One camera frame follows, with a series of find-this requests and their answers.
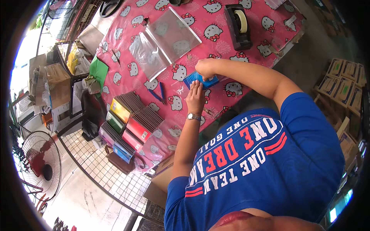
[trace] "black tape dispenser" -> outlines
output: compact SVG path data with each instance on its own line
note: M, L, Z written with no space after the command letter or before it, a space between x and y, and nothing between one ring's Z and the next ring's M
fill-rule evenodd
M253 43L250 40L250 28L243 6L241 4L226 5L224 14L234 50L251 49Z

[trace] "hello kitty print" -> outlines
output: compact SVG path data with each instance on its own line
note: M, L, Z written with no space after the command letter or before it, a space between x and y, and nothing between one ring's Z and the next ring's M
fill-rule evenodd
M253 47L249 50L233 49L228 25L224 16L224 6L241 4L247 15L252 31ZM171 41L174 53L187 52L186 55L168 66L156 79L148 81L140 68L140 63L131 55L130 49L143 46L139 33L145 30L145 18L153 23L169 10L168 0L126 0L118 10L110 29L102 39L97 57L108 66L108 74L102 88L102 99L108 107L112 99L122 93L135 91L144 105L165 119L163 124L144 144L141 154L145 168L136 168L148 172L155 163L165 159L176 149L179 135L186 121L188 112L185 101L188 89L184 78L195 71L197 60L203 58L224 58L239 62L250 62L271 68L276 55L270 48L280 51L301 30L305 21L295 6L286 1L277 10L271 9L263 0L193 0L179 7L172 7L179 15L174 22L157 25L156 36L167 38L171 26L189 26L201 39L202 44L192 48L192 41L179 37ZM157 65L155 54L148 54ZM164 103L155 99L149 92L153 90L161 96L160 83L164 88ZM246 95L250 88L232 79L222 79L205 92L205 107L213 112L210 116L202 113L200 131L209 126L217 116L222 115L238 100Z

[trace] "green notebook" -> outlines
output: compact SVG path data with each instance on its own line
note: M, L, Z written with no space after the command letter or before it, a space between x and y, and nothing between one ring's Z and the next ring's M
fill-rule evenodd
M108 124L111 125L120 135L126 128L126 124L111 110L108 111L106 120Z

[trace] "blue notebook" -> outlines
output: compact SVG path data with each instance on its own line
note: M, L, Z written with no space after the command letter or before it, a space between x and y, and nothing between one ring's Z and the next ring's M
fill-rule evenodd
M208 89L218 83L218 78L216 76L204 82L203 77L197 71L194 71L190 75L186 76L184 78L184 83L190 89L190 84L195 80L199 80L199 82L203 84L203 90Z

